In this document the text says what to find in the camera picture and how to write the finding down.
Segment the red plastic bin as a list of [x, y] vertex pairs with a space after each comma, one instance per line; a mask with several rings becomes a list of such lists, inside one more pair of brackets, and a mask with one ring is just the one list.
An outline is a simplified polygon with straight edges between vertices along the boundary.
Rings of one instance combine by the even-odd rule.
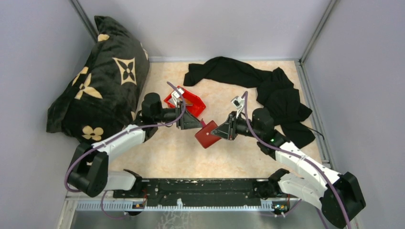
[[[195, 117], [199, 117], [202, 112], [206, 109], [205, 103], [202, 101], [200, 97], [197, 95], [189, 92], [188, 90], [184, 89], [181, 86], [177, 86], [178, 91], [182, 94], [183, 98], [186, 102], [186, 109]], [[176, 98], [177, 101], [181, 99], [180, 95], [176, 91], [172, 91], [163, 101], [169, 108], [174, 108], [174, 100], [173, 96]]]

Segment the red leather card holder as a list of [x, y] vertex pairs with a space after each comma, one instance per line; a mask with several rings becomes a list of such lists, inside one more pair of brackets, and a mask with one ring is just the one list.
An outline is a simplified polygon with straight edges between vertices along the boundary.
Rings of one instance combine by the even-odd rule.
[[201, 130], [199, 130], [194, 137], [198, 143], [204, 148], [207, 149], [219, 140], [221, 137], [211, 134], [211, 132], [218, 127], [217, 123], [214, 120], [208, 122]]

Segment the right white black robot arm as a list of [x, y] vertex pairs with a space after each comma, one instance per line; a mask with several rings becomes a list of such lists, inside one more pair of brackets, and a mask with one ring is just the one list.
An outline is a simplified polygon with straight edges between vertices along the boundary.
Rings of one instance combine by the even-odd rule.
[[279, 169], [269, 178], [269, 191], [275, 197], [291, 194], [310, 203], [337, 228], [350, 228], [366, 203], [358, 179], [350, 172], [341, 174], [315, 161], [274, 128], [267, 109], [257, 108], [252, 118], [232, 111], [227, 120], [211, 131], [226, 140], [249, 136], [260, 150], [294, 170]]

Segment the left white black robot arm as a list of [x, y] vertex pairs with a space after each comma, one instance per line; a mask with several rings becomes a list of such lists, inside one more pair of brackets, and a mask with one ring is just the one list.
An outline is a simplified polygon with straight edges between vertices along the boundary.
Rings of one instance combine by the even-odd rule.
[[[162, 103], [169, 105], [163, 108]], [[148, 93], [134, 121], [106, 140], [81, 143], [75, 150], [65, 175], [65, 186], [70, 192], [82, 192], [96, 197], [104, 191], [122, 191], [136, 198], [142, 194], [142, 177], [124, 169], [109, 170], [109, 164], [122, 153], [143, 144], [153, 137], [159, 127], [176, 125], [178, 129], [201, 128], [198, 116], [205, 109], [202, 100], [179, 88], [166, 99], [157, 93]]]

